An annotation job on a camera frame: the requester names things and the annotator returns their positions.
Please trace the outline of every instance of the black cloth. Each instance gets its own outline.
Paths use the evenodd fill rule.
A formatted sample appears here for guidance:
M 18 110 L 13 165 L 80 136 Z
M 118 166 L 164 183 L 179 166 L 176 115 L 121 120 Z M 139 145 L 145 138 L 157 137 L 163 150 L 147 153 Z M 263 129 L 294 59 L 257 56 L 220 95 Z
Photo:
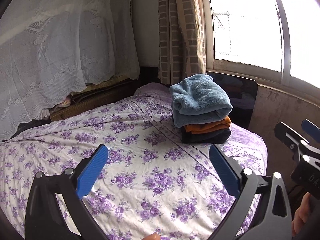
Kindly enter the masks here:
M 223 144 L 230 137 L 231 131 L 229 128 L 220 129 L 217 131 L 201 134 L 192 134 L 191 132 L 186 132 L 184 127 L 181 127 L 182 143 L 217 143 Z

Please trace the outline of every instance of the wall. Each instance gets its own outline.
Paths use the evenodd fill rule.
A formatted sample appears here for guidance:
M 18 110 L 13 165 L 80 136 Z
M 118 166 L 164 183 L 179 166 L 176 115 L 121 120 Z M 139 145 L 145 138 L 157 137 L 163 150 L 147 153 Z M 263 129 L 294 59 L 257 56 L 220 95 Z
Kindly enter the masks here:
M 320 144 L 302 131 L 301 122 L 304 119 L 320 127 L 319 107 L 294 95 L 259 85 L 249 130 L 260 135 L 267 145 L 267 175 L 280 172 L 287 189 L 295 185 L 290 179 L 295 163 L 291 151 L 274 136 L 273 129 L 282 121 L 309 140 L 312 146 L 320 148 Z
M 132 27 L 139 65 L 158 67 L 158 0 L 132 0 Z

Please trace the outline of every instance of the folded towel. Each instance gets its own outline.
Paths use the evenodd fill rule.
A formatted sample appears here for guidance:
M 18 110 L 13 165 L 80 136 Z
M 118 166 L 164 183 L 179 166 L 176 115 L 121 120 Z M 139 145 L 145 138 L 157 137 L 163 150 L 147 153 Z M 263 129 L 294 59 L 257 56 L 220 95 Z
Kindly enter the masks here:
M 186 132 L 185 128 L 181 128 L 181 142 L 182 143 L 217 143 L 223 144 L 230 137 L 231 131 L 229 128 L 220 129 L 210 133 L 192 134 Z
M 169 90 L 173 99 L 174 125 L 178 128 L 220 121 L 232 110 L 226 92 L 205 74 L 185 78 Z
M 231 120 L 227 116 L 225 119 L 222 119 L 218 122 L 210 122 L 205 124 L 188 124 L 185 125 L 184 128 L 186 129 L 186 132 L 191 132 L 192 134 L 201 134 L 229 128 L 230 125 Z

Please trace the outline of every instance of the window glass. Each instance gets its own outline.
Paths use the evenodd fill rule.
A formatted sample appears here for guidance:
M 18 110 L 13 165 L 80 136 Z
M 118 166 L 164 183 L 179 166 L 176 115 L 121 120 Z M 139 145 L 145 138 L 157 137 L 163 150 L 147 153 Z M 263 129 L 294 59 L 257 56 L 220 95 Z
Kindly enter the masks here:
M 210 0 L 215 58 L 281 71 L 275 0 Z
M 316 0 L 282 3 L 290 33 L 290 74 L 320 88 L 320 7 Z

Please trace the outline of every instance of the brown curtain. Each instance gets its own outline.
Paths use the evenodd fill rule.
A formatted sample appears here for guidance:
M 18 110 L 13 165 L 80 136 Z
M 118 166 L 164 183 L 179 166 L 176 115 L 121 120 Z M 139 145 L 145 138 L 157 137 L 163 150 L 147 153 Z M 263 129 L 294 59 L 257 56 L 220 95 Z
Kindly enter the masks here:
M 159 0 L 159 79 L 176 84 L 205 73 L 202 0 Z

